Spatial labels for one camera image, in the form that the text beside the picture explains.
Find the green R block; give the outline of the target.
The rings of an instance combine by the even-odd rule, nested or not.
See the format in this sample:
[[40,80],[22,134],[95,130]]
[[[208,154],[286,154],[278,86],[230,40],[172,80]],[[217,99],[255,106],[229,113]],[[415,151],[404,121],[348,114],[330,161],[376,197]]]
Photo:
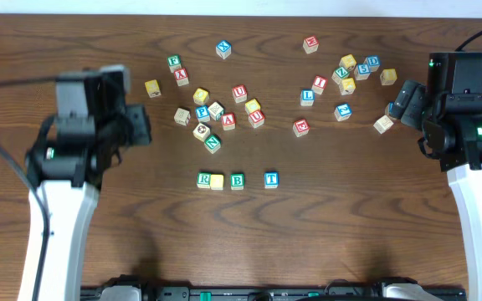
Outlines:
[[199,172],[197,174],[197,187],[209,189],[211,187],[211,174],[207,172]]

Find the yellow O block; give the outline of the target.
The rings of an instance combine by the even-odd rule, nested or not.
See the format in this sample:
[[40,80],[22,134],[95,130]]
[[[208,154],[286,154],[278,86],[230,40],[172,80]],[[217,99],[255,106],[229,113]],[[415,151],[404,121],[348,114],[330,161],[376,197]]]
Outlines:
[[215,191],[221,191],[224,188],[224,175],[212,174],[210,176],[210,188]]

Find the green B block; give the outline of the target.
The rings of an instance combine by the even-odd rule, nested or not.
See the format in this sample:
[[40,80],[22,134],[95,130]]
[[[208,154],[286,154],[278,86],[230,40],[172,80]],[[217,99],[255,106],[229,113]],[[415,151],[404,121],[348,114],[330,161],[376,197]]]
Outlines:
[[230,175],[230,186],[232,190],[244,189],[244,174],[236,173]]

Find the blue T block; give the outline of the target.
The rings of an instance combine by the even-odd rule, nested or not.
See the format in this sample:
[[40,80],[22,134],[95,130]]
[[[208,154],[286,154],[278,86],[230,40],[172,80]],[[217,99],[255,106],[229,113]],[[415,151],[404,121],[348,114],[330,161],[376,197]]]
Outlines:
[[274,189],[279,186],[279,173],[276,171],[264,173],[264,188]]

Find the blue 5 block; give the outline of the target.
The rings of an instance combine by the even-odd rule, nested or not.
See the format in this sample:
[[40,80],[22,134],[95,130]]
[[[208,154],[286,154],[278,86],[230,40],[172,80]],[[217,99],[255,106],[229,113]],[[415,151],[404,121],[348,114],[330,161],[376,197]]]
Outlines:
[[366,80],[370,74],[371,70],[367,64],[358,64],[354,69],[354,78],[356,81]]

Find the soccer ball block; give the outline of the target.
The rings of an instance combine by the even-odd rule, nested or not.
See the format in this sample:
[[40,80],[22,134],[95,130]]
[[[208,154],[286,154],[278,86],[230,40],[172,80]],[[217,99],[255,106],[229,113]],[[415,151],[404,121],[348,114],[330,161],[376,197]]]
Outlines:
[[192,133],[195,138],[204,142],[211,135],[211,129],[207,125],[199,123]]

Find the yellow block below Z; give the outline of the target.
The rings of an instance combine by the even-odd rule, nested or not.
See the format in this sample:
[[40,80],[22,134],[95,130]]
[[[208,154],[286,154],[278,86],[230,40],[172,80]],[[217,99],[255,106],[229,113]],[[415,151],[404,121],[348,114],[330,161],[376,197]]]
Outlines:
[[341,95],[352,94],[356,89],[356,84],[353,78],[343,79],[339,83],[339,90]]

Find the blue 2 block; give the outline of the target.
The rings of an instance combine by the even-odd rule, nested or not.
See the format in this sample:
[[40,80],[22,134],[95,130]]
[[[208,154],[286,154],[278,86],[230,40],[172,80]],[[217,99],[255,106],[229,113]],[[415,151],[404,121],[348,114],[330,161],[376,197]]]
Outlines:
[[347,120],[351,117],[351,115],[352,110],[349,104],[338,105],[335,108],[334,116],[336,117],[337,121]]

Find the plain white green-edged block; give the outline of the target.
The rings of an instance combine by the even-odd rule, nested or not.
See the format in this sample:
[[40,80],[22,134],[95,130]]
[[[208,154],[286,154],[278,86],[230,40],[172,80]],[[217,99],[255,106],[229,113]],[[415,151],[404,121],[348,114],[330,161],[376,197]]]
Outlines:
[[219,102],[213,102],[208,106],[208,112],[212,120],[220,120],[225,110]]

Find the red A block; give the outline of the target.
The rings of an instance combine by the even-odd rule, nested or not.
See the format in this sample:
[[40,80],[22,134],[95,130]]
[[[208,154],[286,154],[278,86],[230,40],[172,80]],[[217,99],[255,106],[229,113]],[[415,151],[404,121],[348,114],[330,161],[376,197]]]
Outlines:
[[221,123],[224,130],[234,130],[236,128],[236,119],[234,113],[222,115]]

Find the blue L block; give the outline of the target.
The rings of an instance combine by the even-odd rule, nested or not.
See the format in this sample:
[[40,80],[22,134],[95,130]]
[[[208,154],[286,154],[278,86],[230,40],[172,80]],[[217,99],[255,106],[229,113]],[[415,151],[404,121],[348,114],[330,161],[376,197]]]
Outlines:
[[315,102],[315,93],[312,89],[303,89],[300,94],[301,106],[312,106]]

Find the red U block upper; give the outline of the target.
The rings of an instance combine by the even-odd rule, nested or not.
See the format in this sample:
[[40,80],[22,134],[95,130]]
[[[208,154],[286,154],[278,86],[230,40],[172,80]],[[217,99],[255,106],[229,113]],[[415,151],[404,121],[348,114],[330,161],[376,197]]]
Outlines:
[[243,84],[233,87],[232,94],[236,103],[242,103],[248,98],[248,92]]

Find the red U block lower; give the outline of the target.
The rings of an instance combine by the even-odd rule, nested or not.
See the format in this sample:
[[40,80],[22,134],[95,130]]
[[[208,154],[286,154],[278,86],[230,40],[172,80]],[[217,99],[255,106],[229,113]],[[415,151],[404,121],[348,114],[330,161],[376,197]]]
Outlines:
[[249,123],[256,129],[263,125],[265,122],[265,116],[261,110],[255,110],[249,114]]

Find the blue X block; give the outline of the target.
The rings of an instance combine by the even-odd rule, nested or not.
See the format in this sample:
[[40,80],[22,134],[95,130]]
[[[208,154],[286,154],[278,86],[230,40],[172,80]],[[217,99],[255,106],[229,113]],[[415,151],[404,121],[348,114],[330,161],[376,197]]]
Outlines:
[[216,53],[221,59],[226,59],[232,53],[232,45],[222,40],[216,45]]

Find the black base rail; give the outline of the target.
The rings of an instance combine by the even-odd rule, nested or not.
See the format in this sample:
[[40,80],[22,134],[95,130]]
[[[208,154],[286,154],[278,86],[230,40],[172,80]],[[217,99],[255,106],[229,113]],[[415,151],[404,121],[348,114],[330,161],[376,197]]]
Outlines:
[[190,288],[154,287],[133,276],[122,275],[102,287],[82,288],[80,301],[140,300],[140,301],[296,301],[313,300],[321,296],[335,300],[353,296],[357,300],[373,300],[382,296],[382,285],[371,286],[335,280],[325,288]]

